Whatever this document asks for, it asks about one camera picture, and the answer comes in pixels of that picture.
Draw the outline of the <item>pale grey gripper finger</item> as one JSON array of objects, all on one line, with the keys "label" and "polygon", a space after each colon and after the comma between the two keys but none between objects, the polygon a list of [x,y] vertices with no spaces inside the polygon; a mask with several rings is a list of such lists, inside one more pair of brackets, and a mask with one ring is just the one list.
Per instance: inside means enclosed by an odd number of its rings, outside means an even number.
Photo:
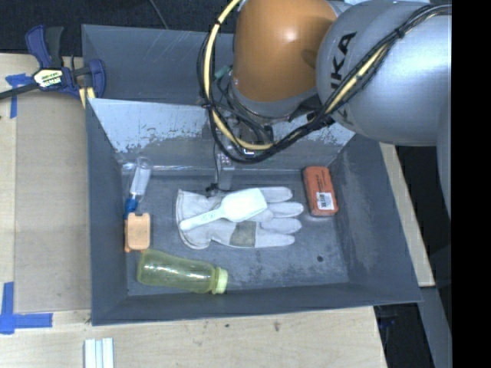
[{"label": "pale grey gripper finger", "polygon": [[219,189],[229,191],[232,188],[232,178],[235,171],[233,161],[223,153],[219,154]]}]

